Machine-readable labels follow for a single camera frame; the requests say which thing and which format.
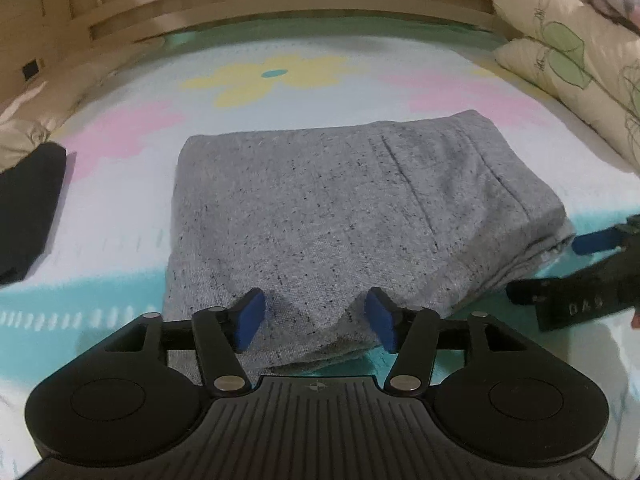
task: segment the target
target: pillow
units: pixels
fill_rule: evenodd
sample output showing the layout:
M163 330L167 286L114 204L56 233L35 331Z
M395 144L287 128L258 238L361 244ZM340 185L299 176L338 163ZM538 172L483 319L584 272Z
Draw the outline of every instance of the pillow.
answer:
M14 167L49 137L36 121L10 119L0 123L0 173Z
M564 53L640 118L640 36L583 0L495 0L502 19Z
M89 90L114 70L135 62L163 43L163 38L152 38L117 49L91 48L73 54L50 70L43 70L8 106L0 120L36 121L52 132L72 115Z
M562 101L640 171L640 120L571 59L530 38L503 45L495 51L495 59Z

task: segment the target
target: gray speckled fabric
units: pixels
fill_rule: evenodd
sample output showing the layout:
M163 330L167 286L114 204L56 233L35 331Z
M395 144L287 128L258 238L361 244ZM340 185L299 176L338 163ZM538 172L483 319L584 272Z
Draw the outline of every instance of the gray speckled fabric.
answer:
M173 216L165 319L259 286L268 312L240 356L253 377L374 346L362 308L371 286L446 316L532 272L572 237L558 197L472 110L191 137ZM170 364L196 376L193 356Z

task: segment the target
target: bed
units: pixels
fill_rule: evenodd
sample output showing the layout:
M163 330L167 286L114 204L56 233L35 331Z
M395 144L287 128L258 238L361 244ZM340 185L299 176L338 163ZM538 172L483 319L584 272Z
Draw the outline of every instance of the bed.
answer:
M0 290L1 479L19 476L38 459L22 419L30 389L129 320L162 309L175 164L190 136L407 121L472 108L491 119L552 187L578 234L640 211L640 178L632 168L559 102L496 65L492 51L504 40L483 30L502 27L491 0L41 3L43 30L61 40L59 49L167 36L161 51L94 89L52 134L75 153L75 164L49 246L23 282ZM327 9L340 16L316 16ZM344 16L344 9L472 26ZM236 23L239 16L292 11L313 17ZM234 22L196 27L229 18ZM194 28L172 32L185 27ZM30 50L16 48L15 40L13 68L3 57L0 72L9 80L30 59L43 67L55 64L63 52L44 48L52 45L50 38L25 39ZM223 78L212 77L226 66L231 69ZM297 71L305 88L290 88L274 76L256 92L252 74L259 76L265 67ZM595 259L567 252L541 275L564 275ZM495 314L598 383L611 417L594 459L617 478L635 479L640 338L629 327L630 314L541 334L532 310L510 305L503 293L469 308ZM315 373L383 377L392 361L375 349ZM442 378L455 366L445 357L437 373Z

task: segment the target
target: mattress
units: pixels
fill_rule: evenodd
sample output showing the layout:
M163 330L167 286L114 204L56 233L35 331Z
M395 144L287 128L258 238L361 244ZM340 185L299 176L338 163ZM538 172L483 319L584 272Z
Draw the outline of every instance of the mattress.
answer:
M175 165L186 139L246 130L409 121L475 109L560 197L578 234L640 212L640 178L563 105L500 69L503 40L480 30L387 18L255 21L173 34L95 89L52 136L74 158L47 251L0 290L0 479L38 459L22 409L44 377L144 312L159 311L171 249ZM570 252L541 275L598 256ZM532 337L607 394L595 459L640 470L640 334L628 312L553 333L497 293L475 304ZM375 349L320 374L383 378ZM439 362L441 379L456 367Z

